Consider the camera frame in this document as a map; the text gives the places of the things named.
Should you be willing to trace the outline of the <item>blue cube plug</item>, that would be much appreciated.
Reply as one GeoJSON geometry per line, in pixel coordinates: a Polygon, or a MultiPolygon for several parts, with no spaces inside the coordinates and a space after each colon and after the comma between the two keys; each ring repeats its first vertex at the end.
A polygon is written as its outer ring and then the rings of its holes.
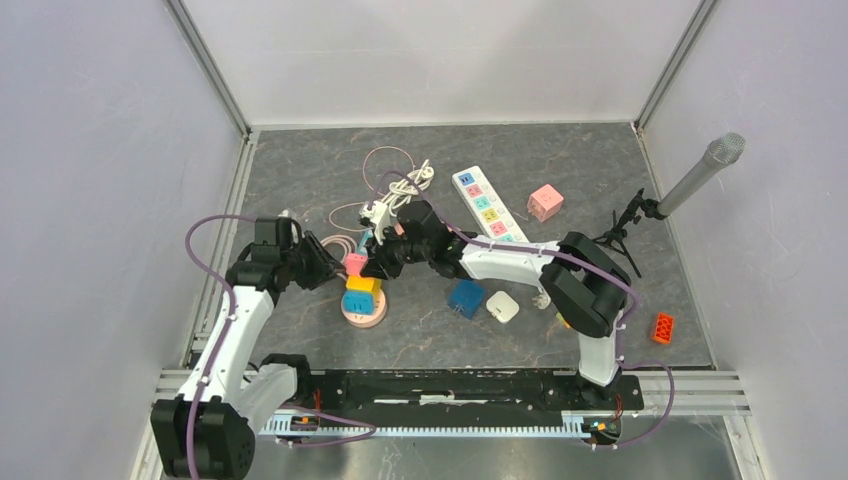
{"type": "Polygon", "coordinates": [[[485,297],[485,289],[473,281],[460,280],[447,299],[447,306],[455,313],[471,320],[485,297]]]}

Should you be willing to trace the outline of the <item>pink rounded plug adapter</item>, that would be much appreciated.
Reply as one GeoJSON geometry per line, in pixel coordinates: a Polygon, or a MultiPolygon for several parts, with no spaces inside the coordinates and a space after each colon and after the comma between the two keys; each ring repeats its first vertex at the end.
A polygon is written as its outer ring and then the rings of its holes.
{"type": "Polygon", "coordinates": [[[359,253],[349,253],[344,258],[345,272],[348,276],[361,276],[368,262],[368,256],[359,253]]]}

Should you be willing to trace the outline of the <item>teal usb power strip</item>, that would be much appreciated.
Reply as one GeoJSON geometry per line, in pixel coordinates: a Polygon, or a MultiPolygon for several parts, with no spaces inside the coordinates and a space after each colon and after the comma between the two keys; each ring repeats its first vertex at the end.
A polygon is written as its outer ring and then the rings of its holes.
{"type": "Polygon", "coordinates": [[[361,238],[358,242],[357,249],[356,249],[356,252],[358,254],[364,255],[364,256],[368,255],[368,244],[369,244],[369,241],[372,237],[373,237],[373,232],[370,229],[366,229],[363,232],[363,234],[362,234],[362,236],[361,236],[361,238]]]}

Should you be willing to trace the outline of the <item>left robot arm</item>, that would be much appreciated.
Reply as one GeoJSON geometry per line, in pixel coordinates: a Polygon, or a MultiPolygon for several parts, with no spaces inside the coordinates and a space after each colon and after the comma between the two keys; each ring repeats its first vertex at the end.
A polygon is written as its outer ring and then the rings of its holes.
{"type": "Polygon", "coordinates": [[[223,301],[208,344],[171,399],[154,403],[150,423],[166,475],[182,479],[243,479],[256,453],[257,435],[286,403],[314,398],[314,381],[302,354],[270,354],[245,381],[261,330],[291,284],[313,290],[336,277],[340,263],[309,231],[289,217],[252,222],[254,239],[226,274],[223,301]]]}

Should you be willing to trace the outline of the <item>light blue plug adapter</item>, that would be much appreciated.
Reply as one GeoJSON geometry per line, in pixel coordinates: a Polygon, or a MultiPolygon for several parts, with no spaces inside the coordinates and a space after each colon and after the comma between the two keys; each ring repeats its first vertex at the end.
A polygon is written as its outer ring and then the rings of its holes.
{"type": "Polygon", "coordinates": [[[348,290],[342,297],[343,311],[354,315],[372,315],[376,309],[376,301],[372,293],[348,290]]]}

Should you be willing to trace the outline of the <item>white power strip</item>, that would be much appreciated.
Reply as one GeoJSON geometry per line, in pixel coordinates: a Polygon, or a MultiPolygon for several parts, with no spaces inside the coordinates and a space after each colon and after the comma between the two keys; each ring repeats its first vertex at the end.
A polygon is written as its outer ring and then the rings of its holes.
{"type": "Polygon", "coordinates": [[[528,241],[492,182],[478,166],[454,173],[451,180],[484,235],[505,242],[528,241]]]}

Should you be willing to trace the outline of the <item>pink cube plug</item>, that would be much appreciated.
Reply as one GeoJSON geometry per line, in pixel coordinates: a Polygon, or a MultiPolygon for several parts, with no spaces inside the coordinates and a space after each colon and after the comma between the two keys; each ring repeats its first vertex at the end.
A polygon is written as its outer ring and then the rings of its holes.
{"type": "Polygon", "coordinates": [[[545,222],[559,212],[563,203],[563,195],[552,185],[545,184],[529,196],[527,210],[538,221],[545,222]]]}

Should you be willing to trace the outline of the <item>white cube plug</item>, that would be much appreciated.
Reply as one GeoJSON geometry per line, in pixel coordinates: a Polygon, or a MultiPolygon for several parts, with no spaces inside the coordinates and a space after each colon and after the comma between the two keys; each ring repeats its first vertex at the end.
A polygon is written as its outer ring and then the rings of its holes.
{"type": "Polygon", "coordinates": [[[509,323],[520,311],[519,304],[505,291],[496,291],[486,301],[485,308],[501,324],[509,323]]]}

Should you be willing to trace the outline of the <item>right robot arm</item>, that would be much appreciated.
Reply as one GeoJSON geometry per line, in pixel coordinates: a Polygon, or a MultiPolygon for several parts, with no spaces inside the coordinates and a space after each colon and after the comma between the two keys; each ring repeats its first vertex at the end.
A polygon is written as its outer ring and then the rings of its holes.
{"type": "Polygon", "coordinates": [[[395,279],[407,265],[426,264],[448,279],[500,280],[540,289],[578,335],[580,400],[602,408],[617,396],[617,324],[631,313],[638,296],[630,277],[584,234],[572,231],[546,243],[496,240],[444,222],[423,200],[402,207],[396,221],[390,223],[381,202],[361,209],[360,222],[372,233],[365,246],[365,276],[395,279]]]}

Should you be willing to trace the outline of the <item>yellow cube plug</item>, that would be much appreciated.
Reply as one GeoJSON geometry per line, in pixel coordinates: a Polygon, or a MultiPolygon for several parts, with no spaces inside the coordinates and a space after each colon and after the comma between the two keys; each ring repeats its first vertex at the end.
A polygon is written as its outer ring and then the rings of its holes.
{"type": "Polygon", "coordinates": [[[378,278],[350,275],[346,280],[345,287],[348,291],[378,296],[381,290],[381,283],[382,281],[378,278]]]}

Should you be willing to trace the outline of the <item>pink shape sorter toy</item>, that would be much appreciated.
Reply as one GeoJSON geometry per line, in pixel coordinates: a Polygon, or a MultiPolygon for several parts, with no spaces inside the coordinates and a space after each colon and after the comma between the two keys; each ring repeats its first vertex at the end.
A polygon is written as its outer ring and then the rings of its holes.
{"type": "Polygon", "coordinates": [[[388,312],[388,301],[383,291],[380,291],[374,300],[374,310],[370,314],[349,311],[346,308],[348,304],[347,297],[348,294],[345,294],[343,297],[341,311],[346,321],[354,327],[360,329],[372,328],[379,324],[388,312]]]}

